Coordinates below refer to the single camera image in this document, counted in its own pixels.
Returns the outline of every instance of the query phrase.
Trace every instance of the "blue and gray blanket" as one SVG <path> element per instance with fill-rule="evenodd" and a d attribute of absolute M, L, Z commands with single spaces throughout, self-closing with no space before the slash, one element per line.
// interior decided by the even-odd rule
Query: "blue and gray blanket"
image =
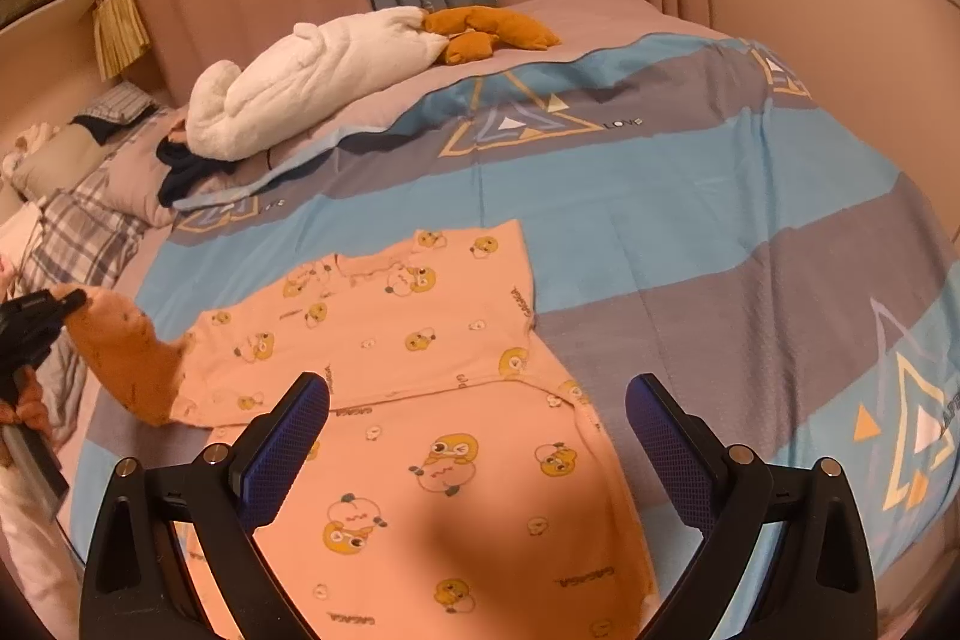
<path fill-rule="evenodd" d="M 654 372 L 723 442 L 845 466 L 882 573 L 957 489 L 960 266 L 923 196 L 819 109 L 774 53 L 658 34 L 426 95 L 267 191 L 189 215 L 137 303 L 163 338 L 325 253 L 519 218 L 536 330 L 598 405 L 661 588 L 699 542 L 624 414 Z M 112 464 L 187 461 L 206 432 L 149 429 L 106 394 L 83 447 L 85 550 Z M 720 636 L 746 615 L 761 541 Z"/>

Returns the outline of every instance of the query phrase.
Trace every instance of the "silver bolt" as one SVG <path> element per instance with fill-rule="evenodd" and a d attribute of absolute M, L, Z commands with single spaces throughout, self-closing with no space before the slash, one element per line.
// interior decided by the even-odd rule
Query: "silver bolt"
<path fill-rule="evenodd" d="M 727 453 L 738 464 L 749 464 L 754 460 L 754 452 L 746 445 L 731 445 Z"/>
<path fill-rule="evenodd" d="M 217 442 L 203 450 L 203 460 L 208 464 L 219 464 L 227 458 L 229 452 L 230 449 L 223 442 Z"/>
<path fill-rule="evenodd" d="M 830 477 L 840 477 L 843 474 L 843 468 L 834 458 L 825 458 L 820 462 L 820 468 Z"/>
<path fill-rule="evenodd" d="M 134 472 L 136 472 L 136 468 L 138 466 L 139 464 L 136 462 L 135 458 L 124 458 L 122 461 L 120 461 L 120 463 L 117 464 L 114 472 L 116 472 L 117 477 L 130 477 Z"/>

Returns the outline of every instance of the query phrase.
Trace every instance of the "yellow triangle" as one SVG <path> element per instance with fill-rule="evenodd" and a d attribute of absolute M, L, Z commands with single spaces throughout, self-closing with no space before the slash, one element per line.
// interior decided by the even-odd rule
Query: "yellow triangle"
<path fill-rule="evenodd" d="M 856 412 L 856 428 L 853 429 L 853 441 L 862 442 L 865 439 L 876 437 L 877 434 L 880 434 L 877 421 L 870 413 L 867 413 L 867 408 L 864 405 L 860 405 L 860 409 Z"/>
<path fill-rule="evenodd" d="M 910 495 L 906 500 L 906 509 L 913 509 L 925 499 L 928 485 L 930 485 L 930 481 L 922 472 L 918 470 L 913 473 L 913 482 L 910 485 Z"/>
<path fill-rule="evenodd" d="M 546 111 L 548 112 L 562 112 L 565 109 L 569 109 L 569 104 L 564 104 L 556 94 L 550 94 L 550 100 L 547 102 Z"/>

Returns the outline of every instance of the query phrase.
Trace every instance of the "yellow tassel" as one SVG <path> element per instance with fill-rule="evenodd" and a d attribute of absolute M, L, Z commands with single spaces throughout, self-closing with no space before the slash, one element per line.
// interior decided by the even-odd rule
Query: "yellow tassel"
<path fill-rule="evenodd" d="M 133 0 L 102 0 L 93 10 L 100 76 L 107 80 L 150 49 L 150 36 Z"/>

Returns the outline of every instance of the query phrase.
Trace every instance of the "blue gripper pad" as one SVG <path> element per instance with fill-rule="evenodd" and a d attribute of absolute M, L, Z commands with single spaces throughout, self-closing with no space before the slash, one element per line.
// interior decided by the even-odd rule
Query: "blue gripper pad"
<path fill-rule="evenodd" d="M 304 372 L 266 415 L 258 415 L 234 444 L 229 482 L 244 528 L 272 524 L 330 412 L 325 380 Z"/>
<path fill-rule="evenodd" d="M 656 378 L 640 375 L 627 386 L 627 420 L 664 484 L 667 496 L 688 527 L 699 528 L 704 537 L 713 530 L 716 515 L 712 509 L 714 481 L 709 469 L 698 458 L 695 445 L 683 433 L 679 416 L 688 418 L 673 402 Z M 671 411 L 661 394 L 675 408 Z"/>

